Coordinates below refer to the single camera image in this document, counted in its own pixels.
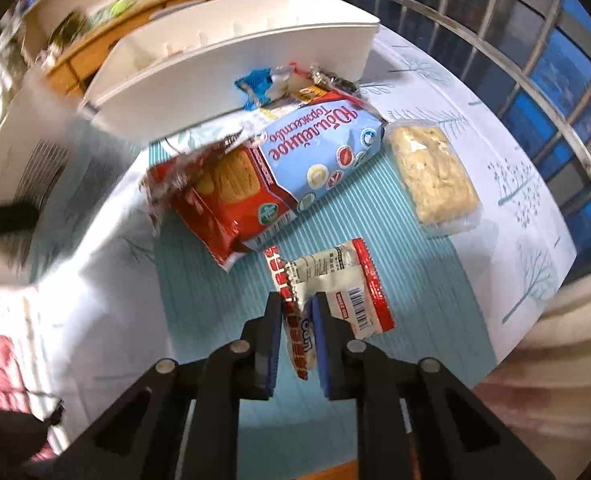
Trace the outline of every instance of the green logo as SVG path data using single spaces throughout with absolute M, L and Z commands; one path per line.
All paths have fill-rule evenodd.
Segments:
M 258 209 L 258 222 L 262 225 L 271 224 L 277 220 L 277 213 L 279 209 L 277 204 L 272 202 L 262 204 Z

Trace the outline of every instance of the biscuit image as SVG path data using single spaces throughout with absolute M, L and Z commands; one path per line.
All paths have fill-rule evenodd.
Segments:
M 195 190 L 200 195 L 210 195 L 215 191 L 215 184 L 213 178 L 211 178 L 210 171 L 205 172 L 200 180 L 195 184 Z
M 311 189 L 320 189 L 326 184 L 329 178 L 329 170 L 323 164 L 314 164 L 306 172 L 306 180 L 309 182 Z
M 242 202 L 260 190 L 258 175 L 246 151 L 240 147 L 224 156 L 211 170 L 220 202 Z

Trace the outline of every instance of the barcode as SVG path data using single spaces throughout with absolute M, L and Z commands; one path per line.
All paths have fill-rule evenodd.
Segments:
M 347 294 L 349 295 L 351 306 L 353 306 L 358 327 L 360 327 L 360 330 L 369 328 L 371 322 L 367 317 L 367 310 L 365 309 L 365 290 L 361 286 L 356 286 L 349 288 Z
M 265 229 L 261 234 L 256 236 L 255 238 L 244 242 L 246 247 L 250 248 L 253 251 L 259 251 L 260 249 L 264 248 L 264 244 L 269 241 L 272 237 L 274 237 L 280 229 L 282 229 L 285 225 L 289 222 L 293 221 L 295 218 L 295 213 L 290 209 L 284 213 L 280 218 L 278 218 L 275 222 L 273 222 L 267 229 Z

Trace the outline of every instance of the round icon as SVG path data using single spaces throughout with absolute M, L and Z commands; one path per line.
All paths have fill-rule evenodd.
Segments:
M 251 148 L 259 148 L 262 144 L 264 144 L 266 142 L 267 139 L 268 139 L 268 134 L 266 132 L 260 132 L 259 134 L 257 134 L 254 137 L 251 137 L 248 140 L 248 145 Z
M 327 189 L 333 189 L 334 187 L 336 187 L 339 181 L 342 180 L 343 175 L 344 171 L 340 170 L 336 170 L 333 173 L 331 173 L 329 181 L 327 182 Z
M 348 168 L 351 164 L 353 164 L 353 160 L 355 158 L 353 156 L 353 150 L 347 145 L 340 146 L 338 148 L 336 157 L 338 158 L 338 164 L 340 168 Z
M 280 209 L 277 204 L 268 202 L 258 207 L 258 222 L 262 225 L 268 225 L 277 220 L 277 214 Z
M 306 211 L 315 202 L 315 193 L 307 193 L 302 197 L 300 202 L 297 203 L 297 212 L 301 213 Z
M 357 155 L 355 155 L 355 165 L 353 167 L 357 168 L 360 164 L 362 164 L 365 161 L 365 156 L 367 156 L 367 152 L 359 152 Z
M 371 144 L 373 144 L 373 140 L 375 139 L 375 130 L 373 128 L 365 128 L 362 130 L 362 134 L 360 135 L 360 140 L 362 144 L 366 148 L 370 148 Z
M 311 189 L 320 189 L 324 186 L 329 177 L 329 170 L 323 164 L 314 164 L 306 172 L 306 180 Z

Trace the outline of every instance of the snack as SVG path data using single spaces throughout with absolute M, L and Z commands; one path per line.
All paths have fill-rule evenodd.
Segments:
M 294 99 L 295 110 L 210 162 L 172 201 L 224 269 L 262 248 L 380 150 L 382 123 L 354 102 L 315 86 Z
M 210 173 L 204 173 L 204 168 L 209 168 L 211 164 L 221 160 L 239 146 L 243 139 L 239 133 L 232 134 L 191 153 L 181 153 L 149 168 L 140 185 L 146 193 L 154 227 L 159 226 L 163 211 L 177 202 L 178 196 L 181 196 L 187 187 L 195 184 L 200 193 L 214 193 L 215 184 L 210 178 Z
M 288 80 L 293 73 L 293 66 L 261 68 L 237 79 L 235 86 L 245 92 L 245 110 L 255 110 L 267 105 L 288 91 Z
M 275 287 L 284 298 L 284 330 L 299 378 L 315 367 L 315 341 L 307 303 L 325 292 L 331 314 L 347 320 L 355 338 L 364 339 L 395 327 L 382 285 L 362 238 L 318 254 L 284 262 L 273 246 L 264 251 Z
M 427 234 L 451 235 L 479 223 L 478 194 L 438 126 L 396 121 L 387 126 L 386 139 Z

